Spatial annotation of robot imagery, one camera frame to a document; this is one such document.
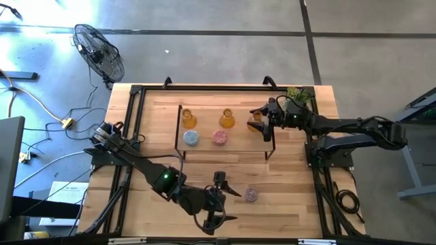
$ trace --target blue lid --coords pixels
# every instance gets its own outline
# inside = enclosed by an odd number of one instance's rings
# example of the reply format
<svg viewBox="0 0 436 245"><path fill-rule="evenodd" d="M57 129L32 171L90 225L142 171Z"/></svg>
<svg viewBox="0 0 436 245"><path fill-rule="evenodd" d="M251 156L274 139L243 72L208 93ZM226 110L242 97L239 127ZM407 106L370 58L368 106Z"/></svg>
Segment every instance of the blue lid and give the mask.
<svg viewBox="0 0 436 245"><path fill-rule="evenodd" d="M188 130L183 134L183 141L188 146L196 146L198 144L199 139L200 139L200 136L194 130Z"/></svg>

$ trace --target concrete floor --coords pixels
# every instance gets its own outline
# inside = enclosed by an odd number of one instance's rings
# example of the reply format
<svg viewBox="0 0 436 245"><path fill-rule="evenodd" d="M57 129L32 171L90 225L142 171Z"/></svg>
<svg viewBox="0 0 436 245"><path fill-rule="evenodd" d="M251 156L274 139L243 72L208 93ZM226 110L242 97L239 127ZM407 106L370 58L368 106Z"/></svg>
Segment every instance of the concrete floor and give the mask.
<svg viewBox="0 0 436 245"><path fill-rule="evenodd" d="M68 34L47 34L44 27L72 27L87 23L102 29L189 29L304 31L298 0L152 0L152 1L2 1L24 16L19 22L8 12L0 16L0 67L34 71L37 82L20 82L57 116L84 105L91 86L88 67L70 45ZM312 31L354 33L434 33L436 2L396 0L306 0ZM37 25L23 33L1 32L1 25ZM117 46L125 66L122 82L255 83L265 75L280 84L313 84L305 37L225 37L107 35ZM343 118L371 115L395 119L404 106L435 86L434 39L314 38L322 84L333 85ZM98 75L92 108L106 108L110 91ZM9 92L0 95L6 105ZM78 118L86 111L75 112ZM0 115L6 107L0 108ZM52 122L26 95L17 96L12 115L26 117L26 127ZM78 124L86 129L104 118L91 112ZM50 133L51 142L38 145L45 154L20 165L17 182L62 155L89 147L64 133ZM44 132L26 131L29 144ZM353 153L357 189L369 235L377 238L436 242L436 195L400 201L396 192L413 186L400 152L378 148ZM52 181L68 181L89 167L80 155L48 167L15 190L49 189ZM418 167L422 181L436 182L436 168Z"/></svg>

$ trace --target wooden table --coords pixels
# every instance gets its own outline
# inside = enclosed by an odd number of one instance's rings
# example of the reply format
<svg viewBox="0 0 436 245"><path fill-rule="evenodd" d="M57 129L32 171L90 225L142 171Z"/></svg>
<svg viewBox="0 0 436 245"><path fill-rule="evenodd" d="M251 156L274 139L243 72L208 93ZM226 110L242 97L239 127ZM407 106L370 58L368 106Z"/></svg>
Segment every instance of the wooden table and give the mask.
<svg viewBox="0 0 436 245"><path fill-rule="evenodd" d="M132 84L115 84L110 98L106 122L124 121ZM337 118L338 112L331 86L315 86L319 113ZM178 105L186 108L223 106L253 109L263 106L269 97L283 92L242 91L147 91L140 124L145 136L140 152L144 155L176 153L174 150ZM132 118L136 117L136 107ZM134 119L129 126L133 132ZM268 161L262 152L190 152L184 166L187 184L205 187L211 184L213 173L227 172L230 186L244 194L247 188L259 191L255 203L227 195L225 209L238 219L227 221L215 231L215 236L228 238L320 238L313 176L307 168L304 154L305 132L295 129L275 130L277 149ZM178 168L177 159L153 159ZM89 182L87 199L80 218L79 230L89 227L107 204L114 168L107 166L95 172ZM332 179L340 189L356 192L350 174L343 169L331 169ZM332 230L331 212L326 213ZM115 207L112 228L118 214ZM346 214L349 221L364 233L364 225L356 215ZM200 223L205 212L198 214ZM193 222L193 217L178 205L156 195L144 176L134 170L127 201L123 236L206 237Z"/></svg>

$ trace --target white paper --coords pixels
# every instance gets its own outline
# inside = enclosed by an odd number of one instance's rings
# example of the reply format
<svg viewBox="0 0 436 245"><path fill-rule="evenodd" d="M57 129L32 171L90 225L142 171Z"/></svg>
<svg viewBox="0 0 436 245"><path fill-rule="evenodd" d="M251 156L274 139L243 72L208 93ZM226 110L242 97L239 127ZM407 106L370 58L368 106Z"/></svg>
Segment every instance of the white paper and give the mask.
<svg viewBox="0 0 436 245"><path fill-rule="evenodd" d="M50 195L58 191L60 188L64 187L68 182L54 181L52 188L50 189ZM58 193L49 197L48 201L58 201L64 203L78 203L82 200L83 193L88 188L88 183L73 182L67 185L64 189L60 190ZM74 225L75 219L68 218L41 218L40 225L48 226L72 226Z"/></svg>

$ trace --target fan grille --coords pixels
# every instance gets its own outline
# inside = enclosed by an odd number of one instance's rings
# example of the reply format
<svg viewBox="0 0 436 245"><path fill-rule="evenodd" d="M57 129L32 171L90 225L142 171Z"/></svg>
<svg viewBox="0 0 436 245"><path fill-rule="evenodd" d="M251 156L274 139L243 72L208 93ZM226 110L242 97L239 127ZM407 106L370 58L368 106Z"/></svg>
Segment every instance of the fan grille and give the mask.
<svg viewBox="0 0 436 245"><path fill-rule="evenodd" d="M104 80L123 79L124 66L118 50L99 31L87 24L77 24L73 41L83 59Z"/></svg>

